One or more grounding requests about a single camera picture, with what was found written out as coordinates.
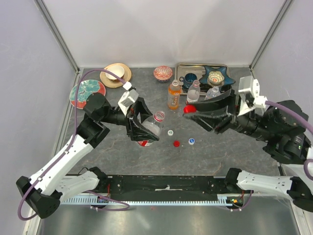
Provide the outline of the small red-cap clear bottle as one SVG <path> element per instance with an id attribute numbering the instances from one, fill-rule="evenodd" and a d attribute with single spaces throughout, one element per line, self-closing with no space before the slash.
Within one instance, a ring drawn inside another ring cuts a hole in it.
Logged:
<path id="1" fill-rule="evenodd" d="M 142 125 L 159 137 L 163 128 L 164 119 L 165 113 L 163 111 L 157 111 L 153 116 L 150 116 L 144 120 Z"/>

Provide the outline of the clear Pocari Sweat bottle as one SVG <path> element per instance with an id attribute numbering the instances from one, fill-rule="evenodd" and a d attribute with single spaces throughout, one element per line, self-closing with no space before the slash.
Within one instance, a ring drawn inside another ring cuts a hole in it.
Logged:
<path id="1" fill-rule="evenodd" d="M 220 93 L 219 87 L 214 86 L 207 91 L 206 96 L 205 96 L 205 100 L 215 98 L 215 97 L 219 96 L 220 94 L 221 93 Z"/>

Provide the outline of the red bottle cap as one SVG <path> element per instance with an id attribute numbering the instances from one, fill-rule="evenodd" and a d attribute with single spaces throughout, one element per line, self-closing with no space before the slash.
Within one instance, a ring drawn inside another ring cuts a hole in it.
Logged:
<path id="1" fill-rule="evenodd" d="M 174 142 L 173 142 L 173 145 L 174 145 L 175 147 L 179 147 L 179 146 L 180 146 L 180 142 L 179 142 L 179 141 L 174 141 Z"/>
<path id="2" fill-rule="evenodd" d="M 183 112 L 185 114 L 188 114 L 188 113 L 195 113 L 197 111 L 197 108 L 194 106 L 194 105 L 186 105 L 184 108 L 183 108 Z"/>

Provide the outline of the tall red-cap clear bottle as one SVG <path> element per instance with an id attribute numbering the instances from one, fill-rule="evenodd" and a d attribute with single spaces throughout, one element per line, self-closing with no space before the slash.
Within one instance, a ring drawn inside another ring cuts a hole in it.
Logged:
<path id="1" fill-rule="evenodd" d="M 200 82 L 198 80 L 194 80 L 188 89 L 186 103 L 189 104 L 197 102 L 200 97 L 200 91 Z"/>

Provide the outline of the blue white Pocari cap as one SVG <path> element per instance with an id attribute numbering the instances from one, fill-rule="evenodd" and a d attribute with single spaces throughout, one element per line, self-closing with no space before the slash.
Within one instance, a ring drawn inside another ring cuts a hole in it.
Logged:
<path id="1" fill-rule="evenodd" d="M 193 144 L 195 143 L 195 139 L 194 139 L 194 138 L 190 138 L 190 139 L 188 140 L 188 143 L 189 143 L 190 145 L 193 145 Z"/>

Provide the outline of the orange juice bottle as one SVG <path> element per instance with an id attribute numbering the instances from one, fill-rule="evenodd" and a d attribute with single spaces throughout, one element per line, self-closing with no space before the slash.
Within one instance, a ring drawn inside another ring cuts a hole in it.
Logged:
<path id="1" fill-rule="evenodd" d="M 173 80 L 168 88 L 168 102 L 169 109 L 175 110 L 179 107 L 179 97 L 181 94 L 181 86 L 177 80 Z"/>

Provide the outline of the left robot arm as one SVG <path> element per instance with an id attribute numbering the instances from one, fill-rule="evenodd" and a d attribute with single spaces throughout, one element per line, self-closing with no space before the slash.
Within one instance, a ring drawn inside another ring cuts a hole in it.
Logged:
<path id="1" fill-rule="evenodd" d="M 83 110 L 84 119 L 65 146 L 35 174 L 22 176 L 16 181 L 22 201 L 41 219 L 51 216 L 62 202 L 77 194 L 106 190 L 108 176 L 98 167 L 91 167 L 84 174 L 69 180 L 63 179 L 107 136 L 110 130 L 105 123 L 125 126 L 132 141 L 159 140 L 157 134 L 142 124 L 153 114 L 135 90 L 125 92 L 118 107 L 112 107 L 101 93 L 91 94 Z"/>

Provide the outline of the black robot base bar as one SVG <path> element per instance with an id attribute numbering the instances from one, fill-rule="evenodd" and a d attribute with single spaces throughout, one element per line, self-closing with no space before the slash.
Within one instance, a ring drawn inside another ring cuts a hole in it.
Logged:
<path id="1" fill-rule="evenodd" d="M 244 194 L 236 185 L 226 185 L 225 177 L 182 175 L 111 175 L 102 179 L 93 192 L 109 195 L 118 201 L 131 199 L 208 199 L 218 194 Z"/>

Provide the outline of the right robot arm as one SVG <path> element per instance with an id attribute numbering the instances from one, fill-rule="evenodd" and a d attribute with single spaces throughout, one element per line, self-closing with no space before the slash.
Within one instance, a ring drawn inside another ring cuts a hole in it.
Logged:
<path id="1" fill-rule="evenodd" d="M 266 101 L 263 115 L 255 113 L 251 95 L 243 101 L 234 90 L 216 98 L 188 103 L 183 116 L 203 129 L 222 134 L 231 129 L 266 143 L 263 150 L 285 165 L 292 176 L 257 175 L 239 168 L 230 168 L 224 187 L 234 193 L 261 191 L 291 200 L 300 209 L 313 210 L 313 145 L 305 135 L 312 131 L 308 115 L 293 100 L 278 103 Z"/>

